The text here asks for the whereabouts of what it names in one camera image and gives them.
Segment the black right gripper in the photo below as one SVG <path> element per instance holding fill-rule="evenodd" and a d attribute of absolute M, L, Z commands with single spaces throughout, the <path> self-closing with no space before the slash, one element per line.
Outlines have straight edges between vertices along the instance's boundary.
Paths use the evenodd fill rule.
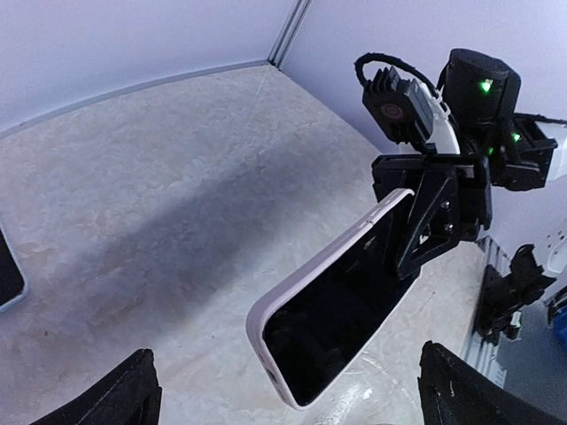
<path fill-rule="evenodd" d="M 490 228 L 490 169 L 481 155 L 380 155 L 371 169 L 378 199 L 396 188 L 414 192 L 395 258 L 400 279 Z"/>

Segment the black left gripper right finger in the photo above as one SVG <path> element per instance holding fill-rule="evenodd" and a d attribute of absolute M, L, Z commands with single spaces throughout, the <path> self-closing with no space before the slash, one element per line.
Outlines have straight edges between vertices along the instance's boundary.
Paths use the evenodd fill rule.
<path fill-rule="evenodd" d="M 439 343 L 422 348 L 418 388 L 425 425 L 564 425 L 481 375 Z"/>

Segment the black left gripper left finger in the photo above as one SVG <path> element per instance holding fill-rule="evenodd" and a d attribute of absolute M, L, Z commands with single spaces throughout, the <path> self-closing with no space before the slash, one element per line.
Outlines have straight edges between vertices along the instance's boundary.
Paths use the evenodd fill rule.
<path fill-rule="evenodd" d="M 154 353 L 138 349 L 80 396 L 36 423 L 157 425 L 161 399 Z"/>

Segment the clear pink phone case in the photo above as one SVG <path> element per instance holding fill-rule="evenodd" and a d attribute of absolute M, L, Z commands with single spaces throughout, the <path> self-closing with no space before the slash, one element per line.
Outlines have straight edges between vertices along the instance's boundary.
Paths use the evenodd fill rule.
<path fill-rule="evenodd" d="M 288 406 L 302 411 L 316 403 L 322 395 L 327 392 L 330 386 L 353 364 L 359 354 L 369 345 L 369 342 L 377 335 L 378 330 L 383 327 L 387 318 L 389 318 L 395 311 L 397 305 L 388 314 L 377 332 L 370 338 L 370 340 L 368 340 L 362 350 L 359 351 L 355 358 L 347 365 L 346 369 L 340 372 L 338 377 L 322 392 L 322 394 L 317 397 L 313 403 L 307 406 L 299 406 L 295 403 L 295 400 L 292 398 L 290 390 L 284 383 L 281 374 L 276 370 L 276 363 L 274 359 L 269 353 L 266 344 L 262 340 L 261 333 L 268 319 L 279 307 L 283 306 L 287 301 L 297 295 L 322 271 L 338 260 L 342 254 L 358 242 L 362 236 L 372 229 L 388 212 L 392 211 L 402 201 L 406 201 L 408 203 L 407 206 L 410 206 L 413 197 L 414 192 L 411 189 L 393 189 L 382 200 L 378 201 L 377 204 L 369 211 L 364 213 L 363 216 L 344 233 L 315 254 L 303 266 L 283 279 L 273 289 L 269 290 L 252 306 L 246 318 L 246 334 L 253 350 L 260 360 L 262 367 L 268 374 L 269 380 L 274 385 L 278 396 Z"/>

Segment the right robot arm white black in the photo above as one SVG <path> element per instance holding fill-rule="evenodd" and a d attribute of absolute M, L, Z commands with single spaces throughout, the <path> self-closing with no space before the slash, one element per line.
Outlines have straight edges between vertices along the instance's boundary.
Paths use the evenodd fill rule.
<path fill-rule="evenodd" d="M 372 165 L 377 197 L 414 194 L 392 222 L 384 261 L 398 278 L 489 229 L 492 187 L 528 191 L 565 175 L 565 121 L 517 112 L 521 79 L 502 60 L 454 49 L 437 81 L 384 53 L 354 67 L 373 120 L 409 148 Z"/>

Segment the front aluminium rail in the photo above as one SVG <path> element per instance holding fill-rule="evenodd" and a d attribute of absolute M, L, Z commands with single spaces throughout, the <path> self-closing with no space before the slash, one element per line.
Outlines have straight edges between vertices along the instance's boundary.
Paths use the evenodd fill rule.
<path fill-rule="evenodd" d="M 499 363 L 503 278 L 510 273 L 509 256 L 490 237 L 477 242 L 483 252 L 481 286 L 460 357 L 490 382 L 504 388 L 507 370 Z"/>

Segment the right aluminium frame post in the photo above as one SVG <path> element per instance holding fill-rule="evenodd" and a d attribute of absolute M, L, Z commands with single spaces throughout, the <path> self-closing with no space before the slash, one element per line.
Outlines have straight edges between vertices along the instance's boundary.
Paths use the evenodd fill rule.
<path fill-rule="evenodd" d="M 312 0 L 296 0 L 268 54 L 267 62 L 280 69 L 305 19 Z"/>

